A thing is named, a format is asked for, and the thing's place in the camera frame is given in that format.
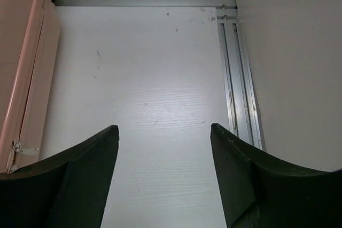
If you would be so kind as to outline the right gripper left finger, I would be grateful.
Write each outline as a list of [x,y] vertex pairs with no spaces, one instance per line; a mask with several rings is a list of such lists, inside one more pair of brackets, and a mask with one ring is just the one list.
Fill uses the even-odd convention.
[[100,227],[119,149],[111,125],[49,158],[1,174],[1,227]]

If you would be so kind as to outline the pink hardshell suitcase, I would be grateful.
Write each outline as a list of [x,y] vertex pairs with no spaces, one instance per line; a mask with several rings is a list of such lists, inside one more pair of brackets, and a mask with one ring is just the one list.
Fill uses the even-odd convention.
[[1,0],[1,172],[40,155],[61,31],[56,0]]

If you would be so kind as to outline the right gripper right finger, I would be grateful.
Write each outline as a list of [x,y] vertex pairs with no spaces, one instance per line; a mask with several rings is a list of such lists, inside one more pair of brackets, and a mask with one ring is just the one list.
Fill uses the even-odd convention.
[[341,171],[283,161],[211,126],[227,227],[341,227]]

